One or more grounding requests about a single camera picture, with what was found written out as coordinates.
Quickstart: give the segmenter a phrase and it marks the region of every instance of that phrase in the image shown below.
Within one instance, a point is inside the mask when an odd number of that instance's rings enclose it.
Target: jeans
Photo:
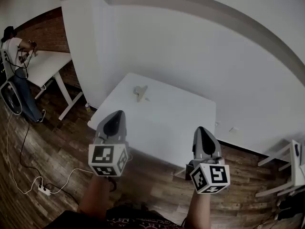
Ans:
[[[278,220],[287,219],[299,213],[305,212],[305,192],[296,194],[293,197],[288,197],[280,204],[280,209],[286,209],[278,214]]]
[[[13,76],[11,81],[15,84],[15,87],[18,91],[21,104],[22,104],[22,111],[34,122],[37,122],[39,119],[42,118],[42,114],[38,107],[36,106],[35,99],[33,98],[30,88],[28,86],[26,75],[23,69],[17,69],[15,74],[19,77],[23,78],[20,79],[17,76]]]

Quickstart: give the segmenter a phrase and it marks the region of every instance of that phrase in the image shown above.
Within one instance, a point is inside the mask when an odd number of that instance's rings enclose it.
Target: small bottle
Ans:
[[[91,112],[91,108],[90,108],[89,104],[86,104],[85,107],[86,107],[87,112]]]

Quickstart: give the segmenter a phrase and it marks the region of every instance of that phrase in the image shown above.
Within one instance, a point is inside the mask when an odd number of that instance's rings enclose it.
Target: forearm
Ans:
[[[110,183],[104,177],[93,175],[77,212],[104,220],[109,200]]]
[[[187,229],[210,229],[210,203],[211,195],[198,195],[194,191],[184,227]]]

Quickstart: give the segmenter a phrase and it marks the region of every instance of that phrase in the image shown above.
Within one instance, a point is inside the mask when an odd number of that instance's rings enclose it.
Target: shoe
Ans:
[[[280,207],[281,202],[282,202],[282,201],[279,199],[279,200],[276,202],[276,206]]]
[[[44,119],[44,117],[46,116],[46,110],[45,109],[43,109],[42,111],[41,111],[41,114],[42,114],[42,118],[41,119],[39,119],[37,122],[43,122],[43,119]]]

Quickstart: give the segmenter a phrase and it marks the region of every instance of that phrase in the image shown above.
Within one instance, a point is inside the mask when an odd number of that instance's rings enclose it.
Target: white t-shirt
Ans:
[[[5,41],[2,45],[2,49],[6,49],[9,53],[10,60],[12,60],[12,64],[18,65],[22,67],[19,58],[18,58],[18,46],[22,39],[18,37],[13,37],[12,39],[8,39]]]

